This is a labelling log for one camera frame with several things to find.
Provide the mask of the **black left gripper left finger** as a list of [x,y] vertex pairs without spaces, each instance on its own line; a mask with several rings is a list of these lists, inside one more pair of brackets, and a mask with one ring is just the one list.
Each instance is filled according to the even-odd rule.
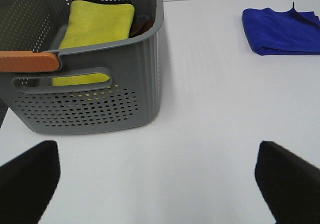
[[57,143],[43,141],[0,167],[0,222],[38,223],[60,180]]

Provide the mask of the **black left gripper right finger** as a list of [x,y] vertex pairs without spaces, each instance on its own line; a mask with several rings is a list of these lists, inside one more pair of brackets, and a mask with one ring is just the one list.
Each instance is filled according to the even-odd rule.
[[319,168],[275,142],[259,146],[254,176],[276,223],[319,223]]

